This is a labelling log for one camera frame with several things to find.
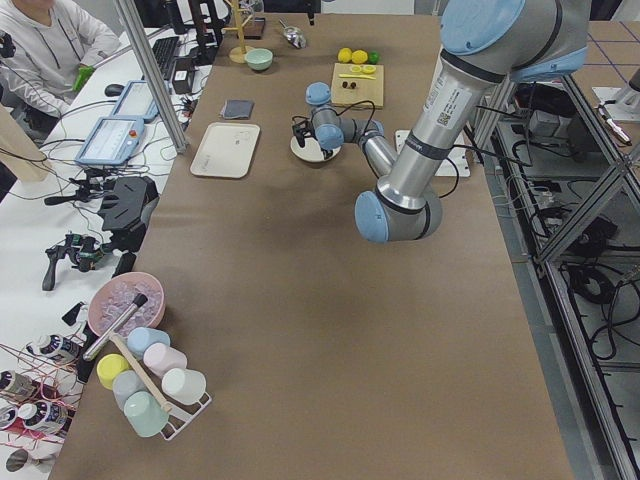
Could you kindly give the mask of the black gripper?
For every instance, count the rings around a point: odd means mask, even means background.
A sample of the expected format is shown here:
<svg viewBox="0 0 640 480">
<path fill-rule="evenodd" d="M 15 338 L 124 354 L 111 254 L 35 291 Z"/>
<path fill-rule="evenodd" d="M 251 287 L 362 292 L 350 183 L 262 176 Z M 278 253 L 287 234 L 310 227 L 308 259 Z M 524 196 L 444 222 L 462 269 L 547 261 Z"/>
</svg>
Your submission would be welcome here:
<svg viewBox="0 0 640 480">
<path fill-rule="evenodd" d="M 310 25 L 315 24 L 315 5 L 313 0 L 306 1 L 307 17 Z M 315 139 L 315 130 L 313 121 L 308 117 L 293 117 L 292 118 L 292 133 L 300 148 L 306 146 L 306 139 Z M 334 152 L 332 150 L 322 150 L 323 159 L 329 160 Z"/>
</svg>

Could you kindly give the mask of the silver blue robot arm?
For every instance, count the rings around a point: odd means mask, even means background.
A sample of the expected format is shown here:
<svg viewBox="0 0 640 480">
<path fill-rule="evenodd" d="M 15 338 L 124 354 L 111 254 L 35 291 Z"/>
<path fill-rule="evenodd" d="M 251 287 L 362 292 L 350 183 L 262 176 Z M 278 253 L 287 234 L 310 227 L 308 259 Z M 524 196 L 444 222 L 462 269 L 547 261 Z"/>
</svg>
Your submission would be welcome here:
<svg viewBox="0 0 640 480">
<path fill-rule="evenodd" d="M 504 79 L 552 80 L 581 68 L 587 55 L 588 1 L 451 1 L 440 20 L 442 69 L 400 151 L 374 120 L 338 114 L 322 82 L 308 86 L 308 119 L 292 130 L 330 151 L 357 144 L 377 176 L 355 203 L 355 222 L 371 242 L 417 240 L 440 225 L 430 186 L 481 98 Z"/>
</svg>

